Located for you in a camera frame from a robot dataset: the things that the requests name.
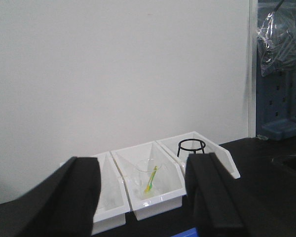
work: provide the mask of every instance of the white wall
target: white wall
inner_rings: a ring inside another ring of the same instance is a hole
[[[0,0],[0,203],[71,156],[248,136],[249,1]]]

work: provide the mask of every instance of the blue perforated panel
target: blue perforated panel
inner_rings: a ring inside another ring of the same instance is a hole
[[[272,140],[296,136],[296,74],[274,73],[262,77],[259,57],[257,59],[257,135]]]

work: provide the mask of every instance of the clear plastic bag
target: clear plastic bag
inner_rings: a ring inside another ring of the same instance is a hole
[[[263,77],[273,72],[296,72],[295,17],[296,3],[258,4],[258,51]]]

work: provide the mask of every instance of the glass beaker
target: glass beaker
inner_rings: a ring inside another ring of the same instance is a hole
[[[140,199],[151,198],[162,194],[160,172],[163,164],[157,159],[144,159],[136,163],[133,181]]]

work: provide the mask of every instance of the blue object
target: blue object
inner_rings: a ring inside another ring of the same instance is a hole
[[[196,228],[190,229],[188,231],[184,231],[172,237],[199,237],[196,231]]]
[[[257,57],[257,135],[276,141],[296,136],[296,73],[262,77],[259,63]]]

